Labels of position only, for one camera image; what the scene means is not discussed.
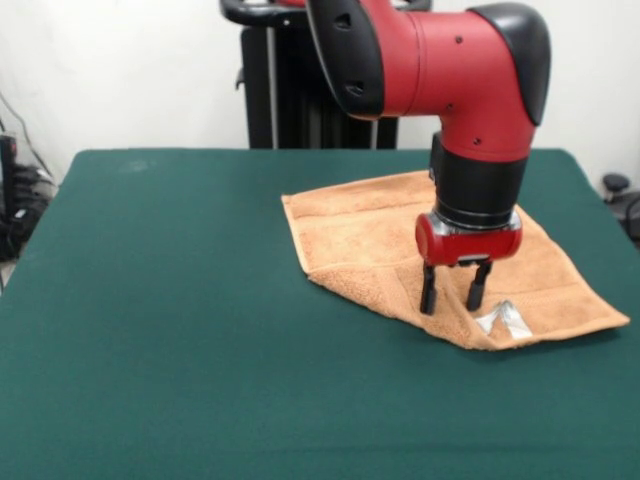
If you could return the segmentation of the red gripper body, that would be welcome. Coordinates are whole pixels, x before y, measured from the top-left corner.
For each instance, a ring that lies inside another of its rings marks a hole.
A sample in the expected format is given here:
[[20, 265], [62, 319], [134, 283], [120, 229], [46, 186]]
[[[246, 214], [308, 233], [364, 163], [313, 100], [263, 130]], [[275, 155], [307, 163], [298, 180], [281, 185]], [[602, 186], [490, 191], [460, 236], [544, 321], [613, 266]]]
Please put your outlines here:
[[510, 258], [518, 251], [522, 236], [522, 221], [515, 211], [504, 227], [494, 230], [457, 228], [434, 212], [420, 214], [415, 224], [417, 249], [428, 266]]

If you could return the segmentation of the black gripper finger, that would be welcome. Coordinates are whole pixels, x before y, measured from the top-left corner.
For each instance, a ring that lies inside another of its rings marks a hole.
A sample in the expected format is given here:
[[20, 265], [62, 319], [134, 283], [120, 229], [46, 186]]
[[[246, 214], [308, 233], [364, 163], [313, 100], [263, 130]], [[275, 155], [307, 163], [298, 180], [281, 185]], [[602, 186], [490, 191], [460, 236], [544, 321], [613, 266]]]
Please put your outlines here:
[[423, 287], [420, 302], [420, 312], [432, 315], [435, 311], [437, 292], [435, 288], [435, 267], [425, 263], [423, 265]]
[[487, 278], [492, 270], [493, 263], [486, 261], [478, 264], [475, 277], [470, 284], [466, 308], [468, 310], [478, 310], [484, 298], [485, 286]]

